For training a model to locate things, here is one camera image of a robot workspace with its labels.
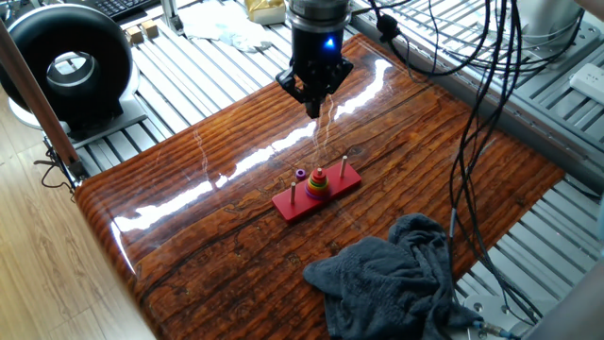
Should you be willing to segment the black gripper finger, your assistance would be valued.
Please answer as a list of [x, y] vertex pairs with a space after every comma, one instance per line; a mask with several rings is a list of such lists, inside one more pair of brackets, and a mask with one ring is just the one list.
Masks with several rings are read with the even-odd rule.
[[316, 85], [317, 95], [313, 101], [314, 118], [320, 116], [321, 105], [327, 95], [338, 90], [353, 68], [354, 65], [347, 58], [342, 58], [336, 64], [321, 67]]
[[305, 106], [306, 114], [310, 118], [316, 117], [316, 95], [306, 83], [302, 83], [302, 87], [296, 85], [293, 68], [288, 68], [278, 73], [276, 75], [276, 82], [291, 97]]

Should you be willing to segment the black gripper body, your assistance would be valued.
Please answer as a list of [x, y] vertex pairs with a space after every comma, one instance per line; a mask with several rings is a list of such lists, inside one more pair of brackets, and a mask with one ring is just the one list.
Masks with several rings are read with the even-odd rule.
[[344, 30], [310, 32], [293, 27], [292, 67], [303, 83], [316, 87], [322, 66], [338, 63], [342, 55]]

